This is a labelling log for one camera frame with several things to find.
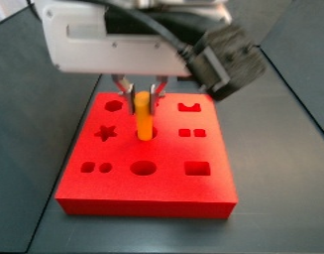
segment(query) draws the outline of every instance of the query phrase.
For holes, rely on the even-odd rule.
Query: gray table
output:
[[[110,89],[104,76],[96,91]],[[324,252],[324,137],[270,66],[217,109],[240,195],[229,220],[66,216],[50,199],[30,252]]]
[[[245,21],[249,30],[253,28],[252,36],[257,42],[269,31],[268,26],[276,19],[273,16],[280,16],[289,2],[280,1],[269,12],[268,8],[272,4],[268,1],[249,1],[253,8],[248,6],[246,9],[242,7],[244,3],[238,4],[237,0],[230,1],[233,11],[240,12],[240,20]],[[256,10],[254,18],[258,22],[249,23],[246,20],[249,16],[242,10],[249,14]],[[56,175],[61,162],[65,161],[68,147],[73,146],[70,140],[76,127],[81,128],[78,121],[82,115],[82,123],[86,115],[86,110],[85,114],[82,111],[88,99],[92,100],[98,91],[114,91],[114,87],[108,76],[101,77],[92,90],[96,76],[65,75],[54,71],[40,34],[40,25],[32,23],[28,12],[18,15],[10,19],[9,23],[1,25],[5,29],[0,30],[0,33],[3,33],[6,38],[11,38],[11,33],[17,34],[16,32],[22,28],[40,36],[36,38],[36,49],[32,47],[30,51],[36,61],[32,62],[22,52],[28,47],[26,42],[30,41],[29,34],[25,41],[24,36],[17,39],[24,43],[14,51],[14,53],[21,52],[18,53],[21,59],[28,59],[24,67],[13,68],[13,75],[0,74],[2,82],[13,80],[6,83],[5,89],[0,86],[0,112],[3,113],[0,114],[0,123],[2,123],[0,124],[0,142],[5,141],[6,144],[0,154],[3,158],[11,156],[13,159],[9,161],[0,157],[3,172],[0,188],[6,183],[10,186],[6,194],[13,196],[7,203],[1,202],[0,199],[0,207],[6,214],[3,216],[0,212],[0,228],[3,229],[0,231],[0,251],[28,250],[30,253],[324,252],[324,133],[277,74],[276,66],[272,66],[268,61],[265,61],[264,76],[217,104],[240,196],[240,203],[229,219],[96,217],[64,214],[50,195]],[[18,35],[26,34],[25,31],[18,32]],[[9,48],[11,48],[10,45],[0,43],[0,49],[5,51]],[[3,62],[0,61],[0,63],[13,62],[3,58]],[[28,69],[33,70],[34,80],[29,74],[22,75],[24,71],[29,72]],[[33,94],[41,75],[45,76],[42,84],[34,89],[38,99],[32,101],[32,106],[25,107],[24,98]],[[17,76],[21,78],[18,82],[21,89],[14,89]],[[53,90],[56,96],[48,96],[44,92],[50,88],[52,80],[57,82]],[[150,78],[141,76],[134,76],[132,80],[136,84],[141,84],[141,89],[152,82]],[[197,92],[197,89],[192,82],[180,82],[172,78],[168,91],[192,93]],[[45,111],[41,118],[41,109],[46,109],[49,105],[53,107]],[[32,118],[25,118],[17,125],[9,123],[9,119],[21,117],[26,112],[30,112]],[[41,128],[34,132],[33,143],[30,143],[21,130],[33,129],[36,122]],[[14,137],[22,139],[11,143]],[[42,150],[45,154],[37,157],[37,151],[45,147],[49,149]],[[21,167],[11,167],[10,162],[21,162]],[[6,181],[6,176],[11,172],[20,176],[13,189],[13,182]],[[40,194],[34,195],[36,198],[33,198],[28,180],[36,183],[36,193]],[[22,207],[22,213],[14,212],[17,207]]]

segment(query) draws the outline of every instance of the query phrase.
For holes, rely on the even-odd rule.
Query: circular hole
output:
[[[102,163],[100,166],[98,166],[98,170],[101,173],[108,173],[112,169],[112,164],[110,163]]]
[[[157,129],[152,127],[152,139],[156,137]]]
[[[81,172],[82,173],[90,173],[93,171],[94,163],[93,162],[85,162],[81,164]]]
[[[149,176],[156,172],[156,165],[148,161],[138,161],[130,165],[130,172],[137,176]]]
[[[122,102],[120,102],[118,100],[110,100],[105,102],[104,104],[104,109],[109,112],[120,110],[121,107],[122,107]]]

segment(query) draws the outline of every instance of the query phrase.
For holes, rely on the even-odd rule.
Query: rectangular hole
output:
[[[185,175],[186,176],[209,176],[210,168],[208,162],[185,162]]]
[[[190,137],[189,129],[178,129],[178,137]]]

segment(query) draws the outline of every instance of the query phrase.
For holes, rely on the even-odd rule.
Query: star-shaped hole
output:
[[[113,132],[114,126],[100,126],[100,131],[93,134],[93,136],[100,137],[101,142],[104,142],[109,137],[116,137],[116,133]]]

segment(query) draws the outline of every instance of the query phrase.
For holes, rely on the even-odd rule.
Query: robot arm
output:
[[[61,71],[113,74],[128,92],[124,74],[190,74],[217,99],[262,73],[258,52],[230,25],[225,0],[82,1],[34,0],[52,62]],[[136,12],[185,42],[182,49],[154,33],[157,29],[144,27],[144,20],[134,20]]]

